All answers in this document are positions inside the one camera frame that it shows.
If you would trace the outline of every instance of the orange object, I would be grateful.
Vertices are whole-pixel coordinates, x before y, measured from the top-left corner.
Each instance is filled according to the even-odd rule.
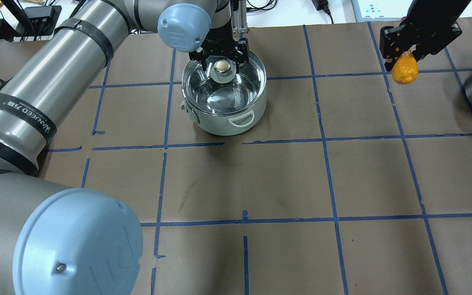
[[[391,73],[398,84],[411,84],[418,78],[418,62],[410,50],[398,58]]]

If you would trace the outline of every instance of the pot handle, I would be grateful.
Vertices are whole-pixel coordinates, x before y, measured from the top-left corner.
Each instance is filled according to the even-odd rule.
[[[239,120],[243,120],[245,118],[248,118],[249,116],[251,116],[251,121],[249,121],[248,123],[245,123],[243,125],[238,125],[236,123],[234,123],[235,121],[239,121]],[[248,127],[249,125],[251,125],[252,123],[254,122],[254,110],[251,110],[250,112],[246,113],[246,114],[243,114],[241,116],[238,116],[236,118],[231,118],[229,119],[229,123],[231,125],[233,125],[234,127],[236,128],[245,128],[245,127]]]

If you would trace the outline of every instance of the light blue joint cap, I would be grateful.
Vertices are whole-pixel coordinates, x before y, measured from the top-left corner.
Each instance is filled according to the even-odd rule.
[[[19,234],[12,263],[16,295],[129,295],[143,237],[124,203],[84,188],[43,201]]]
[[[159,37],[179,52],[198,49],[210,30],[209,14],[198,5],[180,3],[168,7],[158,20]]]

